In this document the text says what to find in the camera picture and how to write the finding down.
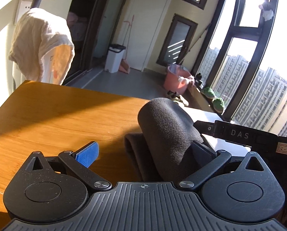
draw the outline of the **high-rise building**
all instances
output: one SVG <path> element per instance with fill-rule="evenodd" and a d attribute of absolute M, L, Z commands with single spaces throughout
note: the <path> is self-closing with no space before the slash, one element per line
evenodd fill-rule
<path fill-rule="evenodd" d="M 249 62 L 243 56 L 226 56 L 221 69 L 212 86 L 217 97 L 224 100 L 225 107 L 231 101 L 243 78 Z"/>
<path fill-rule="evenodd" d="M 201 73 L 202 75 L 202 83 L 205 84 L 207 77 L 209 76 L 211 69 L 215 63 L 215 60 L 218 56 L 219 49 L 210 49 L 208 48 L 207 52 L 205 53 L 205 56 L 203 58 L 203 61 L 199 67 L 198 73 Z"/>
<path fill-rule="evenodd" d="M 233 121 L 287 136 L 287 80 L 272 68 L 259 70 Z"/>
<path fill-rule="evenodd" d="M 208 77 L 219 49 L 208 49 L 199 68 L 203 84 Z M 227 55 L 212 89 L 223 98 L 225 107 L 232 99 L 248 67 L 240 55 Z M 236 124 L 287 136 L 287 80 L 276 70 L 259 69 L 246 96 L 233 117 Z"/>

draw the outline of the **trash can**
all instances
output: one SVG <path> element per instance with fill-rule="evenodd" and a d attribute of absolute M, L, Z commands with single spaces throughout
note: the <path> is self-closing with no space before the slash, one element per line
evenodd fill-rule
<path fill-rule="evenodd" d="M 115 73 L 118 71 L 126 47 L 119 44 L 110 44 L 105 64 L 105 71 Z"/>

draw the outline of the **window sill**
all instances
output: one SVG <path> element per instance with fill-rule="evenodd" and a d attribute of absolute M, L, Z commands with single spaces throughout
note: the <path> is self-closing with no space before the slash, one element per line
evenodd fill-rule
<path fill-rule="evenodd" d="M 205 97 L 201 93 L 202 88 L 200 88 L 196 84 L 195 87 L 189 87 L 188 90 L 189 90 L 190 94 L 192 95 L 192 97 L 194 98 L 194 100 L 198 103 L 201 110 L 216 113 L 222 119 L 222 114 L 218 113 L 213 108 L 212 99 Z"/>

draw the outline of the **sky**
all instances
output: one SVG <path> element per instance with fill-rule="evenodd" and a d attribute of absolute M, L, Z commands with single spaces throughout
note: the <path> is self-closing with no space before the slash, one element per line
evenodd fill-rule
<path fill-rule="evenodd" d="M 261 10 L 259 0 L 246 0 L 244 14 L 240 26 L 257 27 Z M 221 48 L 227 34 L 235 0 L 226 0 L 218 27 L 211 41 L 210 48 Z M 255 51 L 257 42 L 234 38 L 228 50 L 228 55 L 242 55 L 250 61 Z M 267 70 L 271 67 L 287 80 L 287 0 L 279 0 L 274 28 L 268 43 L 260 69 Z"/>

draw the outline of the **black fabric roll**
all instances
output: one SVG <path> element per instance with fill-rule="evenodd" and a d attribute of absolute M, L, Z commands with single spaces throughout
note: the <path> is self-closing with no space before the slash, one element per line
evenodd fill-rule
<path fill-rule="evenodd" d="M 138 123 L 164 181 L 177 184 L 199 169 L 189 146 L 203 139 L 179 105 L 167 98 L 154 99 L 139 111 Z"/>
<path fill-rule="evenodd" d="M 126 134 L 124 145 L 140 181 L 154 182 L 163 180 L 157 172 L 142 133 Z"/>

